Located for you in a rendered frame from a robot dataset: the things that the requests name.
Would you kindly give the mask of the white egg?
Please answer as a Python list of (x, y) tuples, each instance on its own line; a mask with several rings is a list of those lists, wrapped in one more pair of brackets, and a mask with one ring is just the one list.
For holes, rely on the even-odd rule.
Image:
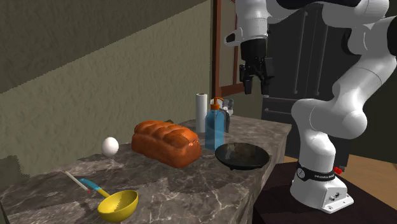
[(102, 143), (101, 151), (107, 157), (116, 155), (119, 149), (118, 141), (113, 137), (107, 137)]

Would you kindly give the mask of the dark grey refrigerator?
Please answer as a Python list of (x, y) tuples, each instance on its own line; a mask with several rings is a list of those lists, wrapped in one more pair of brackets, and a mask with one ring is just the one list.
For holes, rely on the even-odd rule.
[(269, 96), (263, 99), (262, 118), (290, 123), (285, 154), (299, 156), (300, 138), (291, 116), (299, 99), (333, 98), (333, 84), (359, 56), (346, 54), (341, 45), (343, 28), (326, 25), (321, 4), (310, 4), (282, 22), (270, 25), (267, 50)]

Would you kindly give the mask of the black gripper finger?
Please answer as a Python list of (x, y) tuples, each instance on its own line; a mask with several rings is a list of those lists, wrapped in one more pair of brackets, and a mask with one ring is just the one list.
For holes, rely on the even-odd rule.
[(265, 57), (260, 61), (261, 94), (268, 95), (270, 80), (274, 77), (272, 57)]
[(239, 66), (239, 80), (243, 83), (244, 93), (251, 94), (253, 75), (251, 74), (250, 68), (246, 67), (245, 64)]

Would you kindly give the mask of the grey faucet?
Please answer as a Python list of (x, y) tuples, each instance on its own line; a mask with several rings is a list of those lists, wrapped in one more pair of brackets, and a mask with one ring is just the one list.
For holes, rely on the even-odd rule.
[(233, 114), (234, 100), (233, 99), (224, 99), (223, 101), (219, 101), (220, 111), (225, 116), (225, 132), (229, 133), (230, 127), (230, 116)]

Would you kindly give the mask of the black bowl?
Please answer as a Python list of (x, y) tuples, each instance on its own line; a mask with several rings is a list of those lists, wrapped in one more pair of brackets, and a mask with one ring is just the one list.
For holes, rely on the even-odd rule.
[(216, 158), (230, 170), (248, 171), (262, 168), (270, 155), (261, 147), (250, 143), (226, 143), (215, 150)]

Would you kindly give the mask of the white pencil with red tip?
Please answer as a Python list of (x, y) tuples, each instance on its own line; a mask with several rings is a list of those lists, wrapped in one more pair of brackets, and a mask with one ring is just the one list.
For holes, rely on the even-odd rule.
[(77, 180), (72, 174), (70, 174), (67, 171), (63, 171), (68, 177), (70, 177), (76, 184), (78, 184), (82, 189), (84, 189), (84, 191), (86, 191), (87, 193), (90, 193), (91, 191), (83, 184), (81, 183), (79, 180)]

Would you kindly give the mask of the white paper towel roll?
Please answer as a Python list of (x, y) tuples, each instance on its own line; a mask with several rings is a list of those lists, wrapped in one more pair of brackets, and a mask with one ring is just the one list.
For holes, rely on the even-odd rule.
[(195, 98), (196, 131), (205, 132), (205, 116), (207, 114), (207, 94), (196, 94)]

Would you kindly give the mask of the brown wooden door frame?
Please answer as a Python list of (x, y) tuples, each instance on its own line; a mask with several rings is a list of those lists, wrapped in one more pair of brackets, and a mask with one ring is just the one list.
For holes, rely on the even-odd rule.
[(221, 0), (211, 0), (211, 38), (212, 38), (212, 55), (211, 55), (211, 98), (225, 97), (238, 94), (244, 91), (242, 83), (237, 83), (239, 48), (233, 49), (233, 83), (221, 87), (219, 85), (219, 63), (220, 63), (220, 46), (221, 46)]

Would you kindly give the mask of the blue soap dispenser bottle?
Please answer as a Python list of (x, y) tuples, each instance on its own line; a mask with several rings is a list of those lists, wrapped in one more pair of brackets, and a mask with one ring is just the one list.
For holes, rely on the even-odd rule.
[(225, 115), (220, 111), (218, 101), (223, 99), (215, 97), (205, 117), (205, 148), (214, 151), (224, 144), (225, 138)]

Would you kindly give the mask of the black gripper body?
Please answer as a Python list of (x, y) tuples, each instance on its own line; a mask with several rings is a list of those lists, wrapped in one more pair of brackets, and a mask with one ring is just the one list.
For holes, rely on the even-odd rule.
[(267, 41), (264, 38), (250, 39), (240, 45), (241, 59), (248, 74), (265, 75), (267, 73), (265, 57)]

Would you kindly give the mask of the dark robot stand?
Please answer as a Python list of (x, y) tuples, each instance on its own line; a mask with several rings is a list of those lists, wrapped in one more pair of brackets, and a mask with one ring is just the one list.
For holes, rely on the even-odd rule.
[(296, 163), (275, 165), (254, 203), (253, 224), (397, 224), (397, 210), (346, 179), (354, 204), (333, 214), (307, 207), (290, 194)]

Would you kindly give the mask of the brown bread loaf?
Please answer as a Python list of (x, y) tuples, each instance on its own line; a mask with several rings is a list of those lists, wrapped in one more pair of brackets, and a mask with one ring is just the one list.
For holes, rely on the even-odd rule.
[(184, 168), (202, 155), (196, 133), (184, 126), (158, 120), (147, 120), (135, 127), (131, 148), (174, 168)]

